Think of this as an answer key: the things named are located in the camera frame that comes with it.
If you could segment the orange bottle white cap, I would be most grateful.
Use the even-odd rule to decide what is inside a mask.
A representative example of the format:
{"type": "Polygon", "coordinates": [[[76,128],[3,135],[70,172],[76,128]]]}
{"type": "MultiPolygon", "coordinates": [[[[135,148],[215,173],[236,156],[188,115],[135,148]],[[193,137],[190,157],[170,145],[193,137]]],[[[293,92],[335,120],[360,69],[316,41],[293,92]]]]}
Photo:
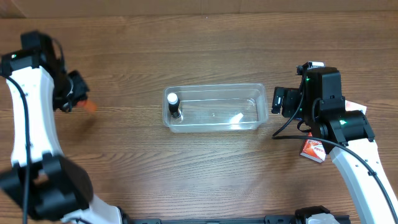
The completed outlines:
{"type": "Polygon", "coordinates": [[[77,102],[76,107],[83,108],[91,113],[97,110],[96,104],[90,100],[80,100],[77,102]]]}

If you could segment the black bottle white cap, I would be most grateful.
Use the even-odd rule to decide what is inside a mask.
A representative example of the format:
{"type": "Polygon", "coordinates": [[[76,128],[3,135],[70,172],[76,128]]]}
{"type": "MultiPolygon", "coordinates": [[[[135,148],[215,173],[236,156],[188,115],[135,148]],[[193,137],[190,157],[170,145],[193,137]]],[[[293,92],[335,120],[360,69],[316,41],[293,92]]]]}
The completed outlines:
{"type": "Polygon", "coordinates": [[[169,93],[167,95],[167,103],[171,116],[175,119],[181,117],[180,99],[176,93],[169,93]]]}

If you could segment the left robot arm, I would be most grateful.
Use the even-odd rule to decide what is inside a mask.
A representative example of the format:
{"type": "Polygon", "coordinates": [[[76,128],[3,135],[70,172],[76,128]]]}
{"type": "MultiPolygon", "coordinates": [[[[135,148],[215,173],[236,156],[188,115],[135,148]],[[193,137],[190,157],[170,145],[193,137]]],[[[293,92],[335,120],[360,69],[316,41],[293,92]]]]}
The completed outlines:
{"type": "Polygon", "coordinates": [[[14,117],[12,167],[1,189],[25,220],[63,223],[128,223],[119,208],[97,197],[87,172],[64,156],[54,113],[88,104],[88,85],[65,66],[58,41],[37,30],[21,35],[22,48],[2,56],[14,117]]]}

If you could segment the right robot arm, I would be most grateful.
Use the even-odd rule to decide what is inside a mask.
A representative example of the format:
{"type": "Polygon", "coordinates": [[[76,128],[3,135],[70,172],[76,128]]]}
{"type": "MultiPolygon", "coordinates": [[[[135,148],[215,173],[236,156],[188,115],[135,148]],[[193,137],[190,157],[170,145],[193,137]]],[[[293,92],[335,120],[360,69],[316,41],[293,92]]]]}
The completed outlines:
{"type": "Polygon", "coordinates": [[[308,62],[297,67],[297,75],[298,88],[275,87],[271,112],[309,126],[300,138],[322,143],[363,223],[397,223],[397,197],[382,167],[375,133],[362,111],[346,109],[340,71],[308,62]]]}

